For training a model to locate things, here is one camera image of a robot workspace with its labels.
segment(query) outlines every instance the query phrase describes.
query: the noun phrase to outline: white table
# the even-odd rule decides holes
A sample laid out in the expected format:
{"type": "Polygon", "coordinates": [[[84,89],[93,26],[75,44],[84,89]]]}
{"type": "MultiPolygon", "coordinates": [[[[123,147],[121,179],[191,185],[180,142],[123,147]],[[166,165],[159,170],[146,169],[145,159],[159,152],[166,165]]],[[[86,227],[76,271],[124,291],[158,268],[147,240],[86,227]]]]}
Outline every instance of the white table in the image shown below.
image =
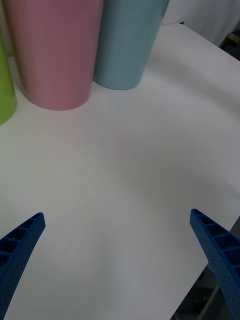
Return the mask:
{"type": "Polygon", "coordinates": [[[191,209],[228,230],[240,214],[240,62],[167,25],[137,88],[94,83],[77,109],[32,105],[14,77],[0,236],[37,212],[46,229],[5,320],[169,320],[207,263],[191,209]]]}

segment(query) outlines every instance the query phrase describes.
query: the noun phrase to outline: light blue cup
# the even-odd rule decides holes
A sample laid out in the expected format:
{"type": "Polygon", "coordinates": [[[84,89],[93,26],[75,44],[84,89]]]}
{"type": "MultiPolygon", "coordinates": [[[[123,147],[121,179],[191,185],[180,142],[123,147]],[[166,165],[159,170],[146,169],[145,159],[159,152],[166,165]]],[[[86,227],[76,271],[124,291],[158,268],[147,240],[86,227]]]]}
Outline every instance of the light blue cup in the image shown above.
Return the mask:
{"type": "Polygon", "coordinates": [[[127,90],[143,75],[169,0],[105,0],[94,81],[127,90]]]}

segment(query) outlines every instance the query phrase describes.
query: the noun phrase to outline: white surface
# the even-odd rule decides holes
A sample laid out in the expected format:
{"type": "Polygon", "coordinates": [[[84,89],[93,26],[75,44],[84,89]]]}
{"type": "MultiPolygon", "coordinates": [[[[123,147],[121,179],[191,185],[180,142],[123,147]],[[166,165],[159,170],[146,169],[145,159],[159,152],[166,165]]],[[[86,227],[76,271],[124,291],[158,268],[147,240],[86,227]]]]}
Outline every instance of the white surface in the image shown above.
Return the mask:
{"type": "Polygon", "coordinates": [[[170,0],[162,24],[185,25],[215,45],[240,22],[239,0],[170,0]]]}
{"type": "Polygon", "coordinates": [[[16,89],[0,236],[37,212],[46,229],[5,320],[171,318],[207,262],[190,210],[227,229],[239,217],[239,83],[240,62],[168,25],[135,89],[94,83],[69,111],[16,89]]]}

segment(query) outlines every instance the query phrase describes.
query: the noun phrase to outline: white wall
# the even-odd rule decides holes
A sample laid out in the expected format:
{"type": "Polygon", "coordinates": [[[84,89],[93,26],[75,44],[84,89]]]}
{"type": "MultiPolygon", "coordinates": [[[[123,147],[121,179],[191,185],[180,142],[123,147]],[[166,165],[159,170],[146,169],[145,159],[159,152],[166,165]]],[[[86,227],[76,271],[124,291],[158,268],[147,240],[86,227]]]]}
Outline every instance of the white wall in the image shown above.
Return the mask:
{"type": "MultiPolygon", "coordinates": [[[[240,0],[170,0],[162,24],[185,25],[217,46],[240,22],[240,0]]],[[[0,2],[0,28],[7,52],[13,52],[0,2]]]]}

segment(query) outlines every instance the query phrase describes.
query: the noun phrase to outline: pink cup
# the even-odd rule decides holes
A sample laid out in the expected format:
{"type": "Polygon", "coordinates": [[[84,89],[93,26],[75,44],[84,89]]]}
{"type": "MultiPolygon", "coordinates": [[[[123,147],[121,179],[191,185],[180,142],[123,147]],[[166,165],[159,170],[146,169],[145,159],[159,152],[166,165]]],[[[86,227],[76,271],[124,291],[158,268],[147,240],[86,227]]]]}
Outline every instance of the pink cup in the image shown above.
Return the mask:
{"type": "Polygon", "coordinates": [[[24,95],[68,110],[90,97],[103,0],[4,0],[24,95]]]}

